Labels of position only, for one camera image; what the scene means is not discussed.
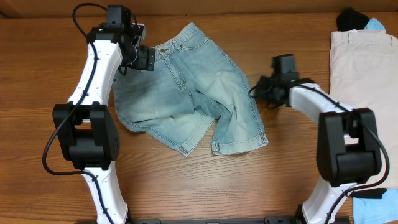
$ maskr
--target folded beige pants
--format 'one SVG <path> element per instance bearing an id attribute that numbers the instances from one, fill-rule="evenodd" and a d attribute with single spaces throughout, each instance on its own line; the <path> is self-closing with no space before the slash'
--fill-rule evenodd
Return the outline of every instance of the folded beige pants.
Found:
<path id="1" fill-rule="evenodd" d="M 398 40 L 384 30 L 332 32 L 330 95 L 374 111 L 391 164 L 388 179 L 379 187 L 398 188 Z M 381 173 L 367 184 L 379 180 L 384 169 L 383 158 Z"/>

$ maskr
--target folded clothing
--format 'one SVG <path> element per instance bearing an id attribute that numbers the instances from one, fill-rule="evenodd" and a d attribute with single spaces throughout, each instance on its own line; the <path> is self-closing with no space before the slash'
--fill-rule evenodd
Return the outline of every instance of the folded clothing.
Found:
<path id="1" fill-rule="evenodd" d="M 366 24 L 366 27 L 364 29 L 368 30 L 385 30 L 383 24 L 379 22 L 377 19 L 372 18 L 369 20 L 368 24 Z"/>
<path id="2" fill-rule="evenodd" d="M 353 8 L 348 8 L 337 16 L 336 22 L 338 31 L 364 29 L 369 22 L 369 17 L 355 11 Z"/>
<path id="3" fill-rule="evenodd" d="M 145 131 L 188 156 L 218 119 L 216 155 L 268 143 L 245 74 L 194 23 L 155 47 L 153 72 L 129 70 L 114 79 L 116 112 L 131 131 Z"/>
<path id="4" fill-rule="evenodd" d="M 355 224 L 380 224 L 398 220 L 398 189 L 388 189 L 382 199 L 354 198 Z"/>
<path id="5" fill-rule="evenodd" d="M 398 187 L 398 40 L 384 30 L 331 33 L 330 95 L 376 116 L 378 136 L 390 158 L 390 174 L 377 186 Z M 384 174 L 385 162 L 373 183 Z"/>

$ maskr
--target wooden table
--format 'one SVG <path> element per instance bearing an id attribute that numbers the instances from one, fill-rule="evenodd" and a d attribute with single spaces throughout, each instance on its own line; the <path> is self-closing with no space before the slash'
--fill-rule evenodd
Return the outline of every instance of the wooden table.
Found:
<path id="1" fill-rule="evenodd" d="M 329 89 L 330 32 L 337 14 L 253 14 L 139 17 L 144 44 L 169 40 L 195 22 L 255 85 L 270 74 L 271 57 L 293 53 L 302 77 Z M 398 36 L 396 12 L 368 13 Z M 85 30 L 103 17 L 79 19 Z M 72 19 L 0 19 L 0 223 L 73 223 L 96 217 L 79 175 L 52 176 L 42 152 L 54 131 L 52 109 L 80 79 L 86 43 Z M 259 103 L 269 145 L 235 156 L 214 156 L 214 126 L 185 158 L 148 134 L 128 131 L 110 110 L 121 137 L 117 173 L 133 218 L 164 220 L 262 218 L 293 215 L 319 174 L 317 127 L 291 108 Z M 72 170 L 55 141 L 47 158 L 54 170 Z M 351 215 L 352 201 L 340 210 Z"/>

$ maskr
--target light blue denim shorts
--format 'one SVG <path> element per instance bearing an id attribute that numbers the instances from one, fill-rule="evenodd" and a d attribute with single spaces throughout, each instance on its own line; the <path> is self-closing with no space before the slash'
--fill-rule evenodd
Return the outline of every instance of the light blue denim shorts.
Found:
<path id="1" fill-rule="evenodd" d="M 216 155 L 268 144 L 245 74 L 194 23 L 156 46 L 153 72 L 128 70 L 114 79 L 116 112 L 131 131 L 145 131 L 188 156 L 218 119 Z"/>

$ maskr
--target shorts pocket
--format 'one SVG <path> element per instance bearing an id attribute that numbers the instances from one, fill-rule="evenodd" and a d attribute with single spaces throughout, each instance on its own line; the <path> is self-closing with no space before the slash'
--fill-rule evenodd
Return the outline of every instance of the shorts pocket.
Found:
<path id="1" fill-rule="evenodd" d="M 125 88 L 126 85 L 132 85 L 134 79 L 137 78 L 141 73 L 142 70 L 134 70 L 130 68 L 128 68 L 127 74 L 125 75 L 116 72 L 116 75 L 114 76 L 114 82 L 116 84 L 116 88 L 120 90 L 122 88 Z"/>
<path id="2" fill-rule="evenodd" d="M 210 38 L 208 38 L 205 33 L 198 29 L 194 34 L 183 41 L 181 48 L 188 50 L 197 49 L 209 40 Z"/>

